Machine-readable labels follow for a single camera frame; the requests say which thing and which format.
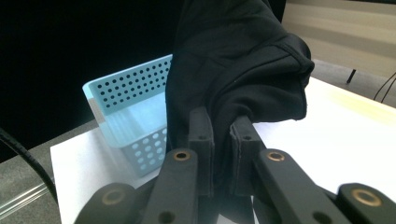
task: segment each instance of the white surface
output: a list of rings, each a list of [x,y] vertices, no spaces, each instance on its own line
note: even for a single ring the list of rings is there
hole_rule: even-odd
[[[396,201],[396,110],[314,78],[306,94],[306,119],[255,124],[264,144],[288,152],[325,189],[336,192],[341,184],[359,182]],[[136,187],[147,180],[134,176],[98,129],[52,147],[51,158],[62,223],[73,223],[102,186]],[[219,223],[232,222],[221,218]]]
[[[264,144],[334,193],[361,183],[396,202],[396,110],[313,78],[306,94],[306,119],[255,124]]]

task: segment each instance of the black fabric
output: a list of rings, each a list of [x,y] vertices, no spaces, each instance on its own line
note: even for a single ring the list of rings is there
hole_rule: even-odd
[[[313,68],[308,46],[283,29],[268,2],[186,0],[165,91],[167,151],[186,147],[189,113],[205,106],[215,135],[215,198],[223,195],[215,200],[232,202],[219,193],[228,190],[232,170],[230,125],[241,115],[303,119]]]

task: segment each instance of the dark background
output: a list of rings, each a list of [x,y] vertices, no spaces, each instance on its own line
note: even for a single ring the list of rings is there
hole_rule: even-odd
[[[23,2],[0,3],[0,127],[26,148],[94,119],[87,81],[171,53],[182,4]]]

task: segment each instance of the plastic basket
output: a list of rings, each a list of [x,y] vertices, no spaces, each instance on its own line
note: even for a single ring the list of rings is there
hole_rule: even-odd
[[[120,149],[140,176],[163,163],[164,90],[172,55],[97,78],[83,86],[110,147]]]

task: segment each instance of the gray floor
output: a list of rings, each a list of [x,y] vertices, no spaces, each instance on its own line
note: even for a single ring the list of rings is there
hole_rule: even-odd
[[[353,77],[351,83],[346,84],[347,79],[352,71],[351,68],[345,68],[321,61],[315,61],[316,68],[312,73],[312,77],[323,80],[339,88],[355,92],[364,97],[373,99],[380,87],[387,81],[384,77],[376,77],[367,73],[358,71]],[[382,100],[384,93],[388,89],[388,85],[378,94],[377,99]],[[396,86],[393,87],[384,104],[396,107]],[[53,175],[50,162],[50,146],[61,143],[79,133],[84,133],[93,127],[96,127],[95,121],[89,122],[81,127],[65,133],[56,140],[49,141],[39,147],[32,149],[33,155],[39,162],[43,164],[50,175]],[[1,207],[4,203],[14,199],[17,195],[31,189],[41,183],[37,175],[32,169],[26,165],[21,158],[0,164],[0,223],[61,223],[59,210],[56,203],[47,193],[44,196],[26,204],[21,209],[10,214],[7,217],[1,216]]]

